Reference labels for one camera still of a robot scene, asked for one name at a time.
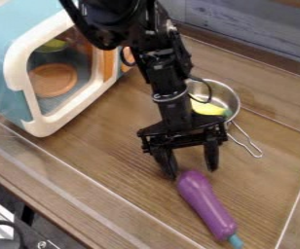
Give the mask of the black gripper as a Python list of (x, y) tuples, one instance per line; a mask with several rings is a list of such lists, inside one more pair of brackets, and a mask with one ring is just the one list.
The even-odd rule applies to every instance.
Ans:
[(176, 161), (172, 149), (203, 145), (207, 170), (219, 167), (219, 146), (227, 140), (225, 117), (199, 115), (191, 109), (190, 124), (178, 129), (167, 127), (163, 121), (142, 128), (136, 132), (142, 141), (142, 151), (152, 155), (163, 174), (176, 177)]

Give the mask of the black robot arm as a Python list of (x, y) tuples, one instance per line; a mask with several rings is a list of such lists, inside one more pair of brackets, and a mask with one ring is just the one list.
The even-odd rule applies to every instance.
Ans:
[(191, 110), (186, 82), (191, 61), (178, 30), (158, 0), (60, 0), (88, 42), (100, 50), (128, 47), (144, 81), (151, 86), (162, 120), (138, 131), (142, 150), (164, 174), (176, 176), (174, 149), (200, 145), (207, 168), (219, 164), (226, 141), (225, 118)]

